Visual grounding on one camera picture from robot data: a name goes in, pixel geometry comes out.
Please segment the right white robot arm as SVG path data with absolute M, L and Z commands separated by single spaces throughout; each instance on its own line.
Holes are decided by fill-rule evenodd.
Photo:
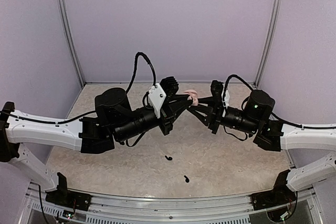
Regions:
M 195 91 L 188 96 L 192 101 L 189 111 L 213 133 L 219 126 L 241 131 L 253 138 L 253 143 L 265 151 L 281 152 L 291 149 L 326 150 L 330 153 L 301 168 L 287 170 L 284 178 L 277 178 L 275 189 L 269 192 L 273 205 L 281 204 L 290 191 L 335 176 L 335 125 L 306 126 L 290 124 L 283 120 L 271 120 L 275 101 L 262 90 L 253 90 L 245 107 L 240 110 L 228 105 L 228 99 L 220 94 L 198 98 Z

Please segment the pink earbud charging case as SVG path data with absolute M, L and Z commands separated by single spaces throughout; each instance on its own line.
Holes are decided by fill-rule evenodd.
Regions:
M 198 93 L 196 90 L 188 89 L 183 93 L 188 95 L 187 99 L 192 101 L 192 106 L 198 106 Z

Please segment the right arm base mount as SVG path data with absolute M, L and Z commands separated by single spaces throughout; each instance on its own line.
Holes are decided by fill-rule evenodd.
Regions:
M 297 199 L 296 193 L 284 190 L 263 191 L 252 194 L 250 197 L 254 211 L 284 205 L 289 203 L 290 200 L 295 201 Z

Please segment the right aluminium corner post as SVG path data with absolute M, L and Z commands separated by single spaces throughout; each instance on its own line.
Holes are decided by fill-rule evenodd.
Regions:
M 260 63 L 257 69 L 256 77 L 254 80 L 254 86 L 256 88 L 259 88 L 262 77 L 266 69 L 267 60 L 270 54 L 271 45 L 272 45 L 272 41 L 274 38 L 276 26 L 277 26 L 280 6 L 281 6 L 281 0 L 273 0 L 271 14 L 270 14 L 270 21 L 268 25 L 267 34 L 266 34 L 266 40 L 265 40 L 263 51 L 261 54 L 261 60 L 260 60 Z

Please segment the black earbud lower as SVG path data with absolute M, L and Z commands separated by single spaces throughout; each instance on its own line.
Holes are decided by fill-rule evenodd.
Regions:
M 189 178 L 188 178 L 187 176 L 185 176 L 185 175 L 184 175 L 184 179 L 185 179 L 185 182 L 186 182 L 186 183 L 189 183 L 189 182 L 190 182 Z

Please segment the left aluminium corner post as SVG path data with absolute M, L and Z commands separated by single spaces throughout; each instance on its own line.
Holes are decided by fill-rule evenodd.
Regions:
M 78 79 L 79 85 L 81 88 L 83 88 L 86 85 L 86 81 L 82 72 L 82 68 L 80 65 L 79 58 L 77 56 L 77 52 L 75 49 L 74 39 L 72 36 L 71 28 L 70 28 L 70 22 L 67 14 L 67 8 L 66 8 L 66 1 L 65 0 L 57 0 L 58 3 L 58 9 L 60 12 L 60 18 L 64 30 L 65 40 L 69 49 L 70 58 L 73 63 L 75 74 Z

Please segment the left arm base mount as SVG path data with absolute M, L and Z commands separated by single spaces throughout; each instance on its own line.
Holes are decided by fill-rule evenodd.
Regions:
M 92 196 L 86 193 L 66 190 L 54 190 L 46 192 L 45 200 L 55 205 L 71 208 L 74 210 L 88 211 Z

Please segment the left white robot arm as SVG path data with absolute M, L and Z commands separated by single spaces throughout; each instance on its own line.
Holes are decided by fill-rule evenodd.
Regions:
M 102 154 L 113 150 L 116 143 L 140 139 L 147 131 L 159 127 L 164 135 L 172 130 L 175 120 L 186 109 L 198 104 L 195 92 L 177 94 L 176 89 L 163 89 L 159 84 L 145 94 L 149 104 L 132 110 L 123 88 L 111 88 L 95 97 L 91 112 L 73 119 L 59 120 L 28 116 L 7 102 L 1 111 L 1 161 L 10 163 L 37 182 L 66 206 L 73 201 L 67 180 L 61 173 L 51 172 L 36 156 L 30 155 L 28 143 L 63 147 L 83 154 Z

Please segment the aluminium corner post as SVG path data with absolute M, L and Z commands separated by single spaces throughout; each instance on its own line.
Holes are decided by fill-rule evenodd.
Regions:
M 66 8 L 66 1 L 65 0 L 57 0 L 58 3 L 58 9 L 60 12 L 60 18 L 64 30 L 65 40 L 69 49 L 70 58 L 73 63 L 75 74 L 78 79 L 79 85 L 81 88 L 83 88 L 86 85 L 86 81 L 82 72 L 82 68 L 80 65 L 79 58 L 77 56 L 77 52 L 75 49 L 74 39 L 72 36 L 71 28 L 70 28 L 70 22 L 67 14 L 67 8 Z
M 271 14 L 270 14 L 270 21 L 268 25 L 267 34 L 266 34 L 266 40 L 265 40 L 263 51 L 261 54 L 261 60 L 260 60 L 260 63 L 257 69 L 256 77 L 254 80 L 254 86 L 256 88 L 259 88 L 262 77 L 266 69 L 267 60 L 270 54 L 271 45 L 272 45 L 272 41 L 274 38 L 276 26 L 277 26 L 280 6 L 281 6 L 281 0 L 273 0 Z

